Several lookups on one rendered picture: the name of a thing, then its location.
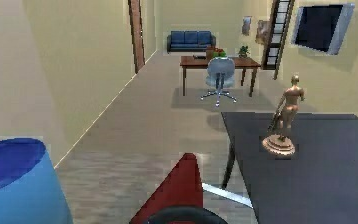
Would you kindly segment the blue sofa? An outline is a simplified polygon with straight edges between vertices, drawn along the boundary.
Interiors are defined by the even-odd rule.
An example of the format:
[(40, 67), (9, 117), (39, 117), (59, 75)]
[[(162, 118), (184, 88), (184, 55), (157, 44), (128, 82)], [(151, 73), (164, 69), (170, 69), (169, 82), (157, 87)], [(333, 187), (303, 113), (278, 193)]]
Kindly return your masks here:
[(205, 52), (216, 46), (216, 37), (210, 31), (172, 31), (167, 36), (168, 52)]

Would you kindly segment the red and black chair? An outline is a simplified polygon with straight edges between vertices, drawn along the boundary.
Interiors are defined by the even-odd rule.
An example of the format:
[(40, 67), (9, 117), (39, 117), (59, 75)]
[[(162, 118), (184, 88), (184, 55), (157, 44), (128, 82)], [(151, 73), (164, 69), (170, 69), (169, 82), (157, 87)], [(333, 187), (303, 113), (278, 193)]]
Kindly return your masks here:
[(184, 153), (129, 224), (228, 224), (203, 207), (204, 191), (252, 208), (249, 198), (203, 183), (196, 156)]

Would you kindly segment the wall television set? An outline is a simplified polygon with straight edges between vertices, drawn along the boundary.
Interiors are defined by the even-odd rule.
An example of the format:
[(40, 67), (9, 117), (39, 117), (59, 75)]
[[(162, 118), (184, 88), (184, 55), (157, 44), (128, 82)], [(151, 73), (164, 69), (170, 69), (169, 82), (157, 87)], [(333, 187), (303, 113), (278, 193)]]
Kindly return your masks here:
[(354, 3), (299, 7), (291, 43), (328, 55), (337, 55), (354, 9)]

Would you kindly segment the brown wooden desk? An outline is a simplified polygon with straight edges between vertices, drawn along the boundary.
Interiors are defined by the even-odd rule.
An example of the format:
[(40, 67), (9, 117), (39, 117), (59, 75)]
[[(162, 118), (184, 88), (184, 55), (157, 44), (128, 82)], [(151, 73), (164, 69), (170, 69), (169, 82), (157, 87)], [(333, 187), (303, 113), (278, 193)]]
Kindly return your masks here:
[[(246, 71), (251, 69), (251, 83), (250, 83), (250, 91), (249, 96), (253, 96), (253, 91), (255, 87), (256, 77), (258, 70), (261, 68), (261, 65), (254, 61), (250, 57), (239, 58), (233, 57), (233, 61), (235, 63), (236, 69), (242, 70), (242, 76), (240, 85), (244, 84)], [(187, 78), (187, 70), (188, 69), (206, 69), (208, 67), (209, 61), (206, 59), (195, 59), (193, 56), (182, 56), (180, 61), (180, 66), (182, 67), (182, 94), (186, 95), (186, 78)]]

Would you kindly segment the dark ladder shelf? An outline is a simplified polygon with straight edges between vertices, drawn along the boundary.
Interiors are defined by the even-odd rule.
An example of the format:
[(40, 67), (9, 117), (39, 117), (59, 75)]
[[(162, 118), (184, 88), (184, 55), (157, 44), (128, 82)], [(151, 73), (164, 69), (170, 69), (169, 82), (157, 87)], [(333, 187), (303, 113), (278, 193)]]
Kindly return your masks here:
[(278, 78), (294, 2), (295, 0), (272, 1), (270, 25), (262, 56), (262, 69), (273, 70), (274, 80)]

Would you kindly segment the light blue office chair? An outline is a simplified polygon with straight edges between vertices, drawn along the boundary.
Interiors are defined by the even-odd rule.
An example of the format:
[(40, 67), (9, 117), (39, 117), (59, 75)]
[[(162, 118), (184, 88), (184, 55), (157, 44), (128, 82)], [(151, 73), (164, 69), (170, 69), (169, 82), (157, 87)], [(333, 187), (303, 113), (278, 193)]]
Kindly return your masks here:
[(210, 60), (207, 67), (206, 84), (213, 87), (214, 90), (208, 90), (207, 93), (200, 97), (204, 100), (207, 97), (216, 96), (215, 106), (220, 106), (220, 98), (225, 96), (230, 98), (234, 103), (237, 99), (233, 97), (228, 88), (232, 88), (235, 84), (235, 63), (229, 57), (215, 57)]

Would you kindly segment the brown framed wall picture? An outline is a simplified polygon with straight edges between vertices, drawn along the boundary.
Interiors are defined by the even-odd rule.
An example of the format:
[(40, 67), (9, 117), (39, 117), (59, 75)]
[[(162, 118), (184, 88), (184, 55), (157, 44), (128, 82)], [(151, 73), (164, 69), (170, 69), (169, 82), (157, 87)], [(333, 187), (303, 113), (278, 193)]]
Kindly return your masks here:
[(255, 42), (261, 45), (265, 45), (269, 34), (270, 22), (259, 20), (257, 25), (257, 33)]

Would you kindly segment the bronze figure statue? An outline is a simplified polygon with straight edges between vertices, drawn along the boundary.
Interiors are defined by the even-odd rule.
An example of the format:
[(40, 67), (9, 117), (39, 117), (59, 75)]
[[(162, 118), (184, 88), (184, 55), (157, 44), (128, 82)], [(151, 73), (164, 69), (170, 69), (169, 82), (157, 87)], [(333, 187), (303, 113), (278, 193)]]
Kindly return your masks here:
[(291, 86), (283, 92), (268, 127), (268, 136), (262, 140), (263, 147), (279, 157), (295, 153), (295, 146), (290, 138), (292, 122), (299, 111), (298, 102), (305, 100), (305, 91), (298, 85), (299, 81), (298, 75), (291, 77)]

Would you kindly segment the brown wooden room door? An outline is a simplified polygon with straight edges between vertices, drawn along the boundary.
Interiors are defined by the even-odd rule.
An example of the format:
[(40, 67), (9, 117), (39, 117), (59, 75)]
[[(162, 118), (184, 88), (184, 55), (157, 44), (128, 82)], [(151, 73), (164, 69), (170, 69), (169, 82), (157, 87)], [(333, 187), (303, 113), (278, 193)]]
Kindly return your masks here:
[(128, 0), (135, 73), (145, 65), (140, 0)]

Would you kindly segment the red flowers in pot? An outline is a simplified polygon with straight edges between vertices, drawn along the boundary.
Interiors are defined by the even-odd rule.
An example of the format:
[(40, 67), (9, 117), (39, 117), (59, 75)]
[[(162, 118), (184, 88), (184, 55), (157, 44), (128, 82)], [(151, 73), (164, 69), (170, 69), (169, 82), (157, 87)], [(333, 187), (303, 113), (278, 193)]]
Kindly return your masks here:
[(225, 57), (225, 56), (226, 56), (226, 52), (223, 49), (216, 48), (216, 47), (208, 47), (206, 49), (206, 58), (208, 60), (211, 60), (212, 58), (215, 57)]

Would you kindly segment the grey framed wall picture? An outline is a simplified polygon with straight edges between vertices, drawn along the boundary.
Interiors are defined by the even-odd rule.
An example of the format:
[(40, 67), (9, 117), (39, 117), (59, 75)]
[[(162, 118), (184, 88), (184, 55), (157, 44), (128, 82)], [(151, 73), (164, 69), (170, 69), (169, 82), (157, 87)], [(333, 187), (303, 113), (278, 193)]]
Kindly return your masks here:
[(245, 16), (243, 18), (242, 34), (245, 36), (250, 35), (251, 20), (252, 20), (251, 16)]

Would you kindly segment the dark grey table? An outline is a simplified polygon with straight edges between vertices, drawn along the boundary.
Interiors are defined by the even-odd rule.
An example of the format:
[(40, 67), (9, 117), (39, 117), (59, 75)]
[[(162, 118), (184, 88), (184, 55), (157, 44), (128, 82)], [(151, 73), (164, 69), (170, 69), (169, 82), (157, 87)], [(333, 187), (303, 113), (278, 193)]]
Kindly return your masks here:
[(299, 113), (296, 152), (262, 147), (270, 113), (224, 112), (258, 224), (358, 224), (358, 117)]

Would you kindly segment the blue round bin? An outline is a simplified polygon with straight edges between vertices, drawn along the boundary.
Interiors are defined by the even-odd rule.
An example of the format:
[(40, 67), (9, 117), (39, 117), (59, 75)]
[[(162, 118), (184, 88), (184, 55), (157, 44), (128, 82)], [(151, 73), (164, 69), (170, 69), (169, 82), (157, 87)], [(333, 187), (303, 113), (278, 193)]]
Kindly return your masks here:
[(45, 144), (0, 141), (0, 224), (73, 224)]

